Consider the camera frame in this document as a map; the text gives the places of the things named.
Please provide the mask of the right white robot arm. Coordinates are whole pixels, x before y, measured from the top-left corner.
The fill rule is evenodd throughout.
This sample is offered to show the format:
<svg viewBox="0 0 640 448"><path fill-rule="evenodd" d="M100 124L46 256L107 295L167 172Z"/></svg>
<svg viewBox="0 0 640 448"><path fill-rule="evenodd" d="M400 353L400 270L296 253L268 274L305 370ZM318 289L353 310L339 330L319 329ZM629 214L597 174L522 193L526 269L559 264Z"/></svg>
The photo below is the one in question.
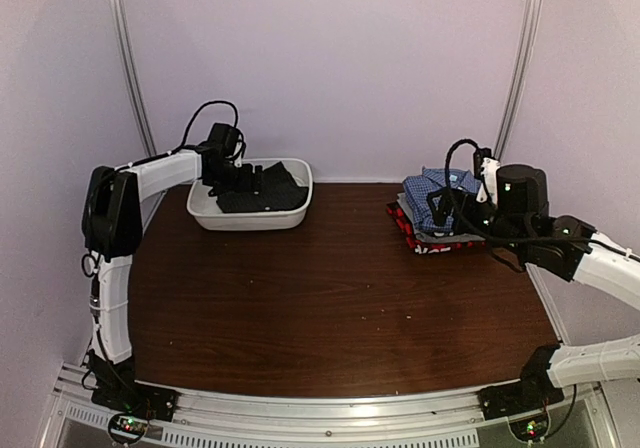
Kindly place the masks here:
<svg viewBox="0 0 640 448"><path fill-rule="evenodd" d="M542 170L486 158L476 166L474 176L476 192L453 188L451 174L446 172L443 187L427 195L436 224L450 223L456 230L506 248L522 265L534 265L633 308L639 306L638 255L574 216L551 216ZM535 408L550 394L551 386L638 377L639 337L547 348L537 370L513 387L512 398L519 408Z"/></svg>

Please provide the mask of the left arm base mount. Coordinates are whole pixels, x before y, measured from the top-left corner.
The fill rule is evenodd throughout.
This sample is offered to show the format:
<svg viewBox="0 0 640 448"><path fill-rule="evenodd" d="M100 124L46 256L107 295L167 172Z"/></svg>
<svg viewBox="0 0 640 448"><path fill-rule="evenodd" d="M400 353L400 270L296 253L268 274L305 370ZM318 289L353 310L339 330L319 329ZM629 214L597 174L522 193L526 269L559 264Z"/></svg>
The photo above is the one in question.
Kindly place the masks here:
<svg viewBox="0 0 640 448"><path fill-rule="evenodd" d="M95 383L90 389L91 401L129 418L171 422L178 393L136 380L135 358L123 362L106 361L94 350L88 352L88 373Z"/></svg>

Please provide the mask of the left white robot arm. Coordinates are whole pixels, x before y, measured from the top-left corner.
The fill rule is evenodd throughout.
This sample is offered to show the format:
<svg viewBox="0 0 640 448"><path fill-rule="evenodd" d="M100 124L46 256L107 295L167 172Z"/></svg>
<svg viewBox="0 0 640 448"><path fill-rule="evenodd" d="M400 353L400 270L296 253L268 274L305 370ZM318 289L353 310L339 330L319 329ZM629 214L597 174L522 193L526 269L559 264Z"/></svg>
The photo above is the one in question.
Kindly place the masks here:
<svg viewBox="0 0 640 448"><path fill-rule="evenodd" d="M128 330L128 283L133 255L143 237L143 201L178 185L201 182L211 196L259 193L264 169L243 160L240 130L216 124L197 144L120 167L99 166L91 174L81 229L87 250L82 260L91 279L91 347L117 365L132 357Z"/></svg>

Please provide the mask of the black pinstriped long sleeve shirt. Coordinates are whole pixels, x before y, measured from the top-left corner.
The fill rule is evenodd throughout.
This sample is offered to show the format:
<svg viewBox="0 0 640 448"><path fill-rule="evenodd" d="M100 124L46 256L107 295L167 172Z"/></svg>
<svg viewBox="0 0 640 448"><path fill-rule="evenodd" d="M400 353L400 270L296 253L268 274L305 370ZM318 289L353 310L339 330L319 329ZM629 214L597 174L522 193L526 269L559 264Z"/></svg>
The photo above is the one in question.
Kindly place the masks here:
<svg viewBox="0 0 640 448"><path fill-rule="evenodd" d="M309 187L299 185L282 161L262 171L262 185L258 192L226 192L217 196L223 213L254 213L291 211L302 207Z"/></svg>

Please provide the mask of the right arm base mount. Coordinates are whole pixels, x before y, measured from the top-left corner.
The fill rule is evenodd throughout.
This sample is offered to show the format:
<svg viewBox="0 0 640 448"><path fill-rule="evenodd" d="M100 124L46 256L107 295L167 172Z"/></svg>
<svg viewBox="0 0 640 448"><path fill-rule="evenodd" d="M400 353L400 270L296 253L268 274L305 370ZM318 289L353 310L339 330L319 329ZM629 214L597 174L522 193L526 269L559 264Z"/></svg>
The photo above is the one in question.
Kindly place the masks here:
<svg viewBox="0 0 640 448"><path fill-rule="evenodd" d="M536 348L518 380L482 388L477 397L484 419L512 418L508 422L511 434L528 446L542 444L558 434L572 415L578 394L577 386L573 385L564 418L553 422L549 407L563 401L565 395L562 388L553 385L547 371L552 355L560 348L560 344Z"/></svg>

